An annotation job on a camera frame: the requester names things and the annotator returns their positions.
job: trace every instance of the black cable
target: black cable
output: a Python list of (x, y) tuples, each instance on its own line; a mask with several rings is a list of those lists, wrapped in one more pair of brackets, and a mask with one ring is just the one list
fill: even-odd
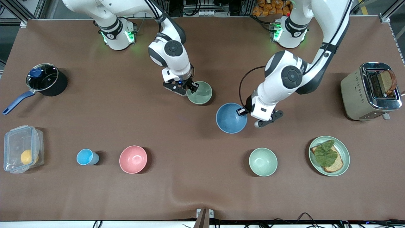
[(242, 15), (242, 16), (250, 17), (250, 18), (252, 18), (253, 20), (259, 22), (260, 26), (262, 26), (262, 27), (263, 27), (266, 31), (268, 31), (268, 32), (277, 32), (277, 30), (268, 29), (268, 28), (266, 28), (266, 27), (264, 26), (264, 24), (265, 24), (265, 25), (270, 25), (271, 22), (265, 22), (265, 21), (259, 20), (256, 16), (252, 16), (252, 15), (250, 15), (250, 14), (244, 14), (244, 15)]
[(196, 15), (196, 14), (200, 11), (200, 9), (201, 9), (201, 0), (198, 0), (198, 1), (196, 2), (196, 8), (194, 9), (194, 12), (193, 12), (193, 13), (191, 13), (191, 14), (186, 14), (186, 13), (183, 12), (183, 14), (186, 15), (186, 16), (194, 16), (194, 15)]
[(0, 15), (4, 13), (5, 7), (0, 4)]
[(255, 20), (255, 21), (259, 22), (259, 23), (271, 24), (271, 22), (262, 21), (262, 20), (260, 20), (258, 17), (253, 16), (253, 15), (250, 15), (250, 14), (244, 14), (244, 15), (242, 15), (242, 16), (250, 17), (250, 18), (252, 18), (253, 20)]
[(250, 113), (250, 111), (246, 109), (245, 105), (244, 105), (243, 102), (242, 102), (242, 96), (241, 96), (242, 82), (243, 82), (243, 80), (245, 79), (245, 77), (246, 77), (250, 72), (252, 72), (252, 71), (254, 71), (254, 70), (257, 70), (257, 69), (260, 69), (260, 68), (265, 68), (265, 67), (266, 67), (266, 66), (261, 66), (261, 67), (255, 67), (255, 68), (251, 69), (250, 71), (248, 71), (248, 72), (243, 76), (243, 78), (241, 79), (241, 82), (239, 83), (239, 100), (241, 101), (242, 107), (243, 107), (248, 113)]
[(151, 9), (151, 11), (152, 11), (153, 15), (155, 16), (155, 18), (158, 19), (158, 16), (156, 15), (156, 12), (153, 11), (151, 5), (149, 4), (149, 1), (148, 1), (148, 0), (144, 0), (144, 1), (145, 1), (145, 3), (149, 6), (149, 9)]
[(358, 6), (360, 6), (365, 0), (362, 0), (361, 2), (359, 2), (355, 7), (352, 8), (352, 10), (350, 11), (350, 14), (352, 14), (355, 10), (357, 10), (356, 8)]
[[(95, 227), (96, 227), (97, 222), (98, 222), (98, 220), (94, 221), (93, 228), (95, 228)], [(97, 227), (97, 228), (100, 228), (100, 227), (101, 227), (101, 225), (102, 225), (102, 220), (100, 220), (100, 224), (98, 225), (98, 227)]]
[(160, 18), (160, 15), (159, 15), (158, 11), (156, 10), (155, 4), (153, 4), (150, 0), (145, 0), (145, 1), (148, 1), (153, 6), (153, 9), (155, 10), (155, 13), (156, 13), (156, 16), (157, 16), (156, 19)]
[(319, 226), (319, 225), (311, 225), (311, 226), (307, 226), (306, 228), (312, 228), (312, 227), (315, 227), (315, 228), (326, 228), (326, 227)]
[(349, 228), (353, 228), (352, 225), (349, 223), (349, 221), (345, 221), (349, 225)]
[(318, 225), (318, 224), (315, 222), (315, 220), (311, 217), (311, 215), (309, 215), (309, 214), (306, 213), (306, 212), (301, 213), (300, 216), (298, 216), (297, 222), (296, 222), (295, 224), (297, 224), (297, 223), (300, 221), (300, 219), (301, 219), (301, 217), (302, 217), (303, 215), (307, 215), (316, 225)]
[(337, 33), (339, 32), (340, 28), (342, 27), (343, 21), (345, 21), (345, 17), (347, 12), (350, 10), (350, 2), (346, 8), (346, 12), (343, 14), (342, 20), (340, 21), (339, 26), (336, 29), (335, 34), (333, 35), (333, 37), (330, 39), (329, 43), (326, 45), (325, 50), (322, 52), (322, 54), (319, 56), (319, 58), (315, 61), (315, 63), (309, 68), (308, 71), (303, 73), (303, 76), (306, 75), (308, 72), (310, 72), (316, 65), (317, 63), (321, 60), (322, 56), (326, 53), (326, 50), (328, 49), (329, 45), (332, 43), (333, 39), (336, 37)]
[(228, 11), (228, 13), (226, 14), (226, 16), (228, 16), (230, 13), (239, 13), (241, 10), (242, 10), (242, 9), (240, 9), (240, 10), (238, 10), (238, 11), (236, 11), (236, 12)]

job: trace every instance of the toaster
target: toaster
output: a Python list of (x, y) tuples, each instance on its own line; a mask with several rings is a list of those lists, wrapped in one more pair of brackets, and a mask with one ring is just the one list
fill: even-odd
[(385, 63), (367, 62), (341, 81), (343, 104), (350, 119), (367, 121), (382, 116), (388, 120), (389, 113), (402, 106), (398, 86), (387, 95), (380, 85), (378, 74), (384, 70), (392, 69)]

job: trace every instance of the black pot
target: black pot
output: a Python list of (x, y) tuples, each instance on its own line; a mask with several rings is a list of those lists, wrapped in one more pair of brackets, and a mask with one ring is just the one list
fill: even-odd
[(66, 89), (68, 79), (53, 64), (42, 63), (31, 69), (27, 75), (26, 84), (30, 90), (18, 96), (4, 109), (3, 115), (10, 113), (22, 100), (34, 96), (36, 92), (49, 97), (59, 95)]

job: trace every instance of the table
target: table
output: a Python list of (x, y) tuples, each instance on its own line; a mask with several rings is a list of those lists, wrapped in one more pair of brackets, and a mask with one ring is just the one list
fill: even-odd
[[(208, 207), (218, 219), (386, 220), (405, 214), (405, 110), (391, 120), (350, 121), (340, 81), (362, 63), (403, 64), (389, 25), (378, 17), (351, 17), (350, 28), (319, 88), (293, 94), (279, 103), (284, 117), (234, 135), (215, 123), (217, 109), (239, 102), (241, 77), (264, 65), (277, 51), (268, 33), (249, 18), (180, 18), (185, 47), (196, 68), (195, 80), (208, 82), (212, 102), (192, 104), (162, 86), (159, 66), (147, 54), (157, 32), (146, 20), (136, 45), (113, 51), (103, 44), (92, 21), (36, 21), (20, 29), (0, 83), (0, 106), (27, 90), (31, 67), (51, 62), (69, 78), (56, 97), (36, 95), (0, 116), (0, 135), (20, 125), (41, 129), (45, 164), (24, 174), (0, 172), (0, 220), (183, 219)], [(311, 62), (322, 41), (316, 23), (292, 49)], [(242, 95), (263, 81), (249, 75)], [(350, 167), (339, 177), (317, 173), (308, 159), (310, 142), (322, 135), (349, 149)], [(126, 174), (118, 164), (129, 145), (145, 148), (149, 163), (142, 174)], [(266, 147), (278, 158), (269, 177), (248, 168), (253, 149)], [(90, 148), (100, 164), (80, 166), (75, 157)]]

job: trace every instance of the toast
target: toast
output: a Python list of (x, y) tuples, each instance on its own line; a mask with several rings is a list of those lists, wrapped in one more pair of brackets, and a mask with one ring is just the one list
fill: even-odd
[(387, 95), (390, 95), (396, 88), (396, 77), (393, 71), (386, 70), (378, 75), (378, 82), (381, 90)]
[[(311, 151), (312, 151), (313, 154), (315, 154), (315, 149), (316, 149), (317, 147), (318, 147), (318, 146), (315, 146), (315, 147), (312, 147), (312, 148), (311, 148)], [(336, 172), (336, 171), (339, 171), (339, 170), (343, 167), (343, 160), (342, 160), (342, 157), (340, 156), (339, 152), (336, 150), (335, 146), (332, 146), (331, 149), (332, 149), (333, 151), (336, 151), (336, 153), (337, 153), (337, 158), (336, 158), (336, 160), (335, 160), (335, 163), (333, 163), (332, 166), (329, 166), (329, 167), (323, 167), (323, 166), (322, 166), (322, 168), (324, 169), (325, 172)]]

